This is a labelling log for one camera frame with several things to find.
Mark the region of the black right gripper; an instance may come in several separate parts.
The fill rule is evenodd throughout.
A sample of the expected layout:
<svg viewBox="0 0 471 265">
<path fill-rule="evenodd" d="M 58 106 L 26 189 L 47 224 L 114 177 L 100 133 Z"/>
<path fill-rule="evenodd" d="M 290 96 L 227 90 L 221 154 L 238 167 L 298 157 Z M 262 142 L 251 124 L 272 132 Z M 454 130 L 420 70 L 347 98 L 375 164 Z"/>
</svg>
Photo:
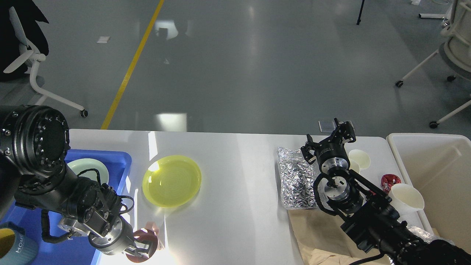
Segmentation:
<svg viewBox="0 0 471 265">
<path fill-rule="evenodd" d="M 318 163 L 320 173 L 327 175 L 340 175 L 348 172 L 350 161 L 348 159 L 345 143 L 356 142 L 355 131 L 351 122 L 340 122 L 334 119 L 335 129 L 329 137 L 327 143 L 316 143 L 310 134 L 307 134 L 307 141 L 301 146 L 301 153 L 304 160 L 312 165 Z"/>
</svg>

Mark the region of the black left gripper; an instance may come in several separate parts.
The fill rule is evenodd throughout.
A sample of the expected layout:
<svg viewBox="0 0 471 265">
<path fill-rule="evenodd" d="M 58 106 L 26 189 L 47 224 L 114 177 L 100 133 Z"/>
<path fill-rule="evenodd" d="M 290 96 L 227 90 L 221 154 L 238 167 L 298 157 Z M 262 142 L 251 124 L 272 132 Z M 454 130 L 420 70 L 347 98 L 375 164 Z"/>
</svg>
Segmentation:
<svg viewBox="0 0 471 265">
<path fill-rule="evenodd" d="M 94 234 L 88 236 L 92 247 L 105 255 L 116 255 L 126 252 L 129 260 L 148 260 L 149 248 L 137 248 L 136 241 L 142 244 L 155 245 L 154 234 L 135 234 L 132 226 L 125 219 L 117 219 L 111 231 L 104 237 Z"/>
</svg>

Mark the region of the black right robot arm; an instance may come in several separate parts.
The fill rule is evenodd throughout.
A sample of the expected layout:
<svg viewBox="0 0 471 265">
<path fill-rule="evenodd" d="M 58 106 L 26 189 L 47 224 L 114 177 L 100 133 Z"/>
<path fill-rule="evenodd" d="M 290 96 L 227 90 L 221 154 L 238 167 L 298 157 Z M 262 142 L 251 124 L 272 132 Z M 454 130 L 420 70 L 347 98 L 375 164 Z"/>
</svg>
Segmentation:
<svg viewBox="0 0 471 265">
<path fill-rule="evenodd" d="M 355 265 L 378 260 L 387 255 L 395 265 L 469 265 L 470 254 L 462 248 L 437 239 L 426 243 L 398 222 L 399 212 L 392 199 L 379 187 L 350 169 L 345 143 L 356 141 L 349 121 L 334 119 L 332 134 L 320 142 L 311 135 L 301 146 L 302 156 L 312 165 L 318 164 L 319 175 L 313 183 L 318 208 L 343 220 L 341 229 L 358 249 L 378 255 L 355 261 Z"/>
</svg>

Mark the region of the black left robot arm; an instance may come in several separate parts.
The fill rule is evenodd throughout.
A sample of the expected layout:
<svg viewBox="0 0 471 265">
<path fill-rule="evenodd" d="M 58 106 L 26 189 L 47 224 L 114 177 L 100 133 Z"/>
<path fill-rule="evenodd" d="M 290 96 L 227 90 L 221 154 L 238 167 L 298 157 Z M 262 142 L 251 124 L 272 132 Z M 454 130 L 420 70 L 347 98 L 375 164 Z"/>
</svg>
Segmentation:
<svg viewBox="0 0 471 265">
<path fill-rule="evenodd" d="M 15 199 L 26 209 L 42 210 L 42 240 L 62 243 L 87 236 L 106 255 L 150 258 L 155 243 L 134 237 L 123 214 L 132 209 L 99 176 L 75 174 L 65 157 L 69 127 L 61 112 L 47 106 L 2 105 L 1 203 Z"/>
</svg>

